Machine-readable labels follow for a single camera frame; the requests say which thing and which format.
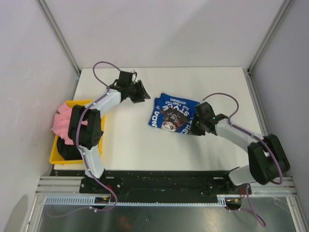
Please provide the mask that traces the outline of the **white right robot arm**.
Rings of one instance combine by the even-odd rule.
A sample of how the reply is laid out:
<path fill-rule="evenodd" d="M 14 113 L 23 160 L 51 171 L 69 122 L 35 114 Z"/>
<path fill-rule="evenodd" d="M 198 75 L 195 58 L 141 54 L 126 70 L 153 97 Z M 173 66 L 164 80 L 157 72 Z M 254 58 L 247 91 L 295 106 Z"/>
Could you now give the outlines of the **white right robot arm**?
<path fill-rule="evenodd" d="M 251 182 L 265 185 L 277 177 L 277 184 L 282 183 L 284 174 L 290 170 L 290 163 L 276 135 L 257 134 L 233 123 L 224 114 L 216 115 L 208 102 L 198 104 L 195 110 L 191 135 L 213 134 L 227 139 L 248 154 L 248 165 L 227 173 L 227 179 L 223 181 L 226 193 L 234 194 L 240 185 Z"/>

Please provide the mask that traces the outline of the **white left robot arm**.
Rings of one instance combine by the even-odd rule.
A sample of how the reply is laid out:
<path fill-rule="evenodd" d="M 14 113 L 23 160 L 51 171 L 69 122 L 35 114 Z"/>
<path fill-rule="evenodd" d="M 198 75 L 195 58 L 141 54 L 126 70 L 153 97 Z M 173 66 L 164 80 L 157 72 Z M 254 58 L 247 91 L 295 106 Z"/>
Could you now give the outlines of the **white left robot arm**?
<path fill-rule="evenodd" d="M 133 103 L 150 99 L 136 72 L 120 71 L 119 78 L 107 87 L 97 99 L 86 105 L 72 108 L 68 137 L 73 140 L 86 166 L 86 175 L 91 177 L 90 188 L 102 193 L 107 182 L 101 178 L 104 167 L 100 160 L 98 144 L 103 135 L 101 121 L 114 106 L 129 98 Z"/>

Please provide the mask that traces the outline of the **blue t shirt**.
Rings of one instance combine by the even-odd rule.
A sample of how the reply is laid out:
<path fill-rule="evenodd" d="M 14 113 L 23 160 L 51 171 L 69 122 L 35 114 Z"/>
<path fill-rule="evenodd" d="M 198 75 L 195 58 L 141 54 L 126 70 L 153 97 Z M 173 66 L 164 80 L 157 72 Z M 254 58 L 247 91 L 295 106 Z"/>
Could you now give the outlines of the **blue t shirt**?
<path fill-rule="evenodd" d="M 161 93 L 159 98 L 154 99 L 154 109 L 148 125 L 170 132 L 188 134 L 196 114 L 195 106 L 198 104 L 199 102 L 194 100 Z"/>

